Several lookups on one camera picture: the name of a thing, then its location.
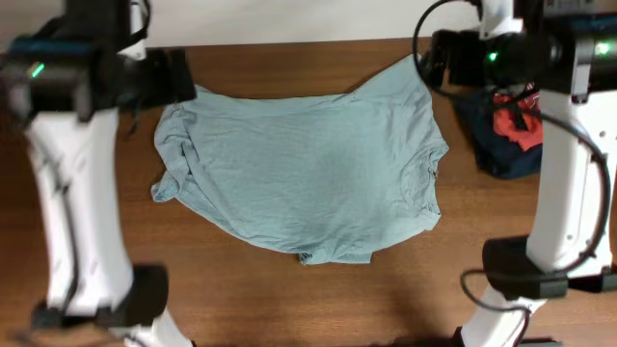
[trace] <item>green led indicator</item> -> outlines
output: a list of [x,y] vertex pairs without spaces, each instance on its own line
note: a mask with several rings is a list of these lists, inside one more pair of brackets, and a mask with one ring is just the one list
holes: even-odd
[[499,56],[498,53],[493,52],[491,54],[489,54],[489,62],[494,63],[497,60],[497,57]]
[[597,55],[606,55],[610,53],[610,44],[606,42],[599,42],[596,44],[596,54]]
[[40,72],[45,69],[45,64],[38,63],[37,65],[32,66],[32,68],[33,68],[32,78],[37,78],[37,76],[39,76]]

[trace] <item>navy fabric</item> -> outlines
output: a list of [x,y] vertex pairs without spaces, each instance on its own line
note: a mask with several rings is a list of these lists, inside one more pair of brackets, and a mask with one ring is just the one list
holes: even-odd
[[542,145],[523,151],[493,130],[493,95],[475,93],[472,102],[454,103],[460,122],[472,137],[478,168],[501,179],[514,179],[540,172]]

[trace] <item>red garment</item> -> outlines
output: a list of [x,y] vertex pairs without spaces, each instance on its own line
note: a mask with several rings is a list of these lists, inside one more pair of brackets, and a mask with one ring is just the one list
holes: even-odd
[[[512,96],[509,95],[495,95],[495,104],[498,105],[511,99]],[[538,110],[537,99],[537,94],[530,96],[520,101],[519,107],[521,109]],[[496,111],[493,121],[493,129],[496,134],[506,136],[511,142],[518,143],[524,151],[528,151],[530,148],[540,145],[544,140],[542,121],[533,116],[523,114],[523,120],[527,130],[521,130],[515,123],[516,116],[514,111],[508,109]]]

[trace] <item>brown wooden surface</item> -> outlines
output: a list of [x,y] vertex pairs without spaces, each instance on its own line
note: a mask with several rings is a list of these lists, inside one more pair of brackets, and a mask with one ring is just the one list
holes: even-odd
[[[410,53],[408,40],[190,48],[196,83],[254,98],[352,91]],[[480,173],[448,103],[434,99],[450,152],[440,163],[438,226],[374,254],[371,265],[302,266],[296,256],[239,241],[177,201],[154,203],[164,167],[152,144],[161,110],[117,147],[124,239],[134,261],[162,261],[169,306],[200,346],[362,346],[400,336],[452,334],[474,311],[459,274],[480,263],[487,238],[530,231],[538,177],[499,181]],[[45,295],[47,264],[36,187],[23,141],[0,134],[0,346],[27,326]],[[130,119],[121,122],[121,135]],[[485,281],[473,288],[481,292]],[[617,344],[617,294],[573,292],[543,307],[530,336],[569,347]]]

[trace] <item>white wall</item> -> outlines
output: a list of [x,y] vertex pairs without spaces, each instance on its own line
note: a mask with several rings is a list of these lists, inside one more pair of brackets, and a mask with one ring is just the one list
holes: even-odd
[[[435,0],[151,0],[150,46],[408,38]],[[0,47],[60,13],[61,0],[0,0]],[[477,23],[465,3],[447,4],[423,35]]]

